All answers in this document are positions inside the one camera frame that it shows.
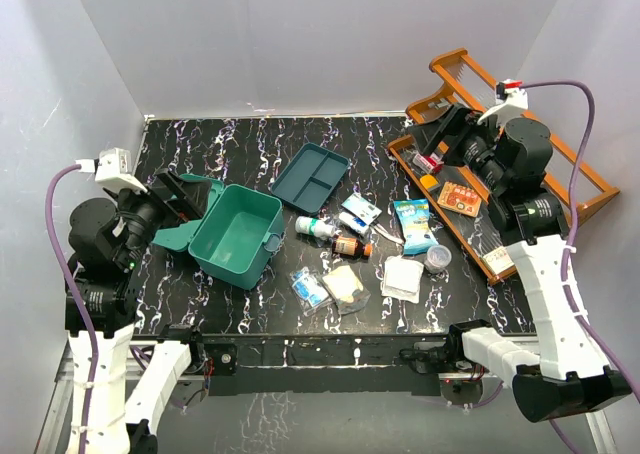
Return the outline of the white medicine bottle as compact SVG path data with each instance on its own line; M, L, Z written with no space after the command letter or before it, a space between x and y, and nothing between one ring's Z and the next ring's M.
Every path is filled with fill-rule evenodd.
M308 216L299 216L296 219L295 231L298 234L312 236L321 240L328 240L337 235L337 230L334 226Z

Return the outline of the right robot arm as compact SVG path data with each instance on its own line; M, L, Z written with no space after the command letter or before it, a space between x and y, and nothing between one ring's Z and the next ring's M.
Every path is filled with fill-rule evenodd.
M577 299L570 227L544 185L553 154L549 129L526 117L499 123L453 104L408 131L424 156L447 144L444 164L468 168L488 189L489 218L520 276L539 346L532 353L489 322L473 320L450 327L444 346L430 355L460 371L488 368L533 423L598 411L631 394L630 382L589 333Z

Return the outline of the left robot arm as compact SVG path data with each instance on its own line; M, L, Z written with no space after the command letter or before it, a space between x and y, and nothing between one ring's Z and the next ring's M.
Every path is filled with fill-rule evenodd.
M157 172L151 185L92 198L71 213L63 262L65 329L73 355L70 453L155 453L157 428L180 377L207 361L193 326L167 325L133 390L126 391L138 289L134 271L156 233L204 217L213 182Z

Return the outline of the blue wet wipes pack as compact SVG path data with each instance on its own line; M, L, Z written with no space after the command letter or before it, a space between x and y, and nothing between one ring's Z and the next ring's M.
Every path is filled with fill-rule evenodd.
M429 226L431 213L426 199L395 201L394 209L404 237L405 256L423 254L438 245Z

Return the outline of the brown medicine bottle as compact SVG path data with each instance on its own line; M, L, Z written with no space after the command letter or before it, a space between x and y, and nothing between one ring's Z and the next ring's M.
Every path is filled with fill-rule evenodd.
M337 236L332 240L332 251L336 254L353 258L369 258L372 254L373 246L356 238Z

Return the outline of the beige bandage bag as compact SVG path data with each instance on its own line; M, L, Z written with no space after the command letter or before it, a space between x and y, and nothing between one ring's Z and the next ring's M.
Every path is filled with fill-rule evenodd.
M362 310L371 296L349 265L337 267L321 280L341 316Z

